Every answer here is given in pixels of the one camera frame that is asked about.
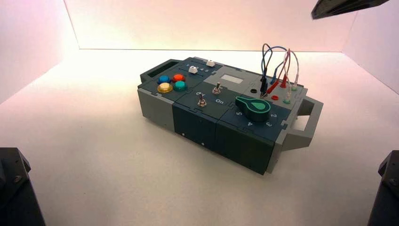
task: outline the yellow button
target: yellow button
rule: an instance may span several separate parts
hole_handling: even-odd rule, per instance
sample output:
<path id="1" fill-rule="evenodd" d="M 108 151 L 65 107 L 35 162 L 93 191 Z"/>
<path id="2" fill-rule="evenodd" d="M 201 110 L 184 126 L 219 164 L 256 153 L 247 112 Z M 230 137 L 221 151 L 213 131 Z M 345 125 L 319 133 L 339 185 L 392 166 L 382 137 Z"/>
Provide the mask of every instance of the yellow button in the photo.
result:
<path id="1" fill-rule="evenodd" d="M 168 93 L 172 90 L 173 90 L 173 87 L 167 82 L 161 83 L 158 86 L 158 92 L 160 92 L 160 93 Z"/>

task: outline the red button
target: red button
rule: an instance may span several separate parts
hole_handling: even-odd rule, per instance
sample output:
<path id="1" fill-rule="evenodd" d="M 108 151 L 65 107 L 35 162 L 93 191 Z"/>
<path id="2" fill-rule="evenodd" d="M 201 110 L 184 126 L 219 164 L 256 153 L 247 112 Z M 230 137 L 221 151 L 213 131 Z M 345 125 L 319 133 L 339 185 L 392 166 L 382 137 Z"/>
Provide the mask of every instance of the red button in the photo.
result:
<path id="1" fill-rule="evenodd" d="M 182 74 L 175 74 L 172 79 L 173 82 L 186 81 L 186 78 Z"/>

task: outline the gray handle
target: gray handle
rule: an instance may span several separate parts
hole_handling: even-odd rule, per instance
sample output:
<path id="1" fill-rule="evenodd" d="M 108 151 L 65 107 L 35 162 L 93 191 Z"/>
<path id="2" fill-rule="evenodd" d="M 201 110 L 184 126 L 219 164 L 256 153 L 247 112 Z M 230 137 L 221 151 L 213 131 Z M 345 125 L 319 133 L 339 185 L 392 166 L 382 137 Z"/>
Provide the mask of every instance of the gray handle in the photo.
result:
<path id="1" fill-rule="evenodd" d="M 309 115 L 304 130 L 287 128 L 282 150 L 291 150 L 308 147 L 313 138 L 317 123 L 320 118 L 323 103 L 310 97 L 304 97 L 298 109 L 298 116 Z"/>

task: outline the electronic device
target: electronic device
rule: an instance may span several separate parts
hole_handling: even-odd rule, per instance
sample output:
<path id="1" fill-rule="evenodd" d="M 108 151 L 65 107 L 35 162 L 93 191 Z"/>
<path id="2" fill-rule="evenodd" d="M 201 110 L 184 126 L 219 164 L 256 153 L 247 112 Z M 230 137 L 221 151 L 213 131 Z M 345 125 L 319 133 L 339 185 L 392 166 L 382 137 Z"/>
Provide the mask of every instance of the electronic device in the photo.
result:
<path id="1" fill-rule="evenodd" d="M 198 57 L 168 60 L 140 77 L 144 117 L 262 175 L 281 151 L 309 146 L 323 106 L 279 79 L 260 98 L 262 75 Z M 304 131 L 292 128 L 298 115 L 309 115 Z"/>
<path id="2" fill-rule="evenodd" d="M 18 148 L 0 148 L 0 225 L 45 225 L 29 179 L 30 170 Z"/>

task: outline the white backdrop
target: white backdrop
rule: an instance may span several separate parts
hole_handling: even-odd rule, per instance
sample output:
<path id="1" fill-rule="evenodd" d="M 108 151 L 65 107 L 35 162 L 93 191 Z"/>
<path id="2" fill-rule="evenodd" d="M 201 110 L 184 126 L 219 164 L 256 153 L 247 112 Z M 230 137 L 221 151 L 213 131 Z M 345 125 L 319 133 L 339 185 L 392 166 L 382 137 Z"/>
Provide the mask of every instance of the white backdrop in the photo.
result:
<path id="1" fill-rule="evenodd" d="M 399 93 L 399 1 L 359 11 L 343 52 Z"/>
<path id="2" fill-rule="evenodd" d="M 80 48 L 341 51 L 355 13 L 311 19 L 316 0 L 65 0 Z"/>
<path id="3" fill-rule="evenodd" d="M 0 34 L 0 103 L 78 49 L 62 0 L 2 0 Z"/>

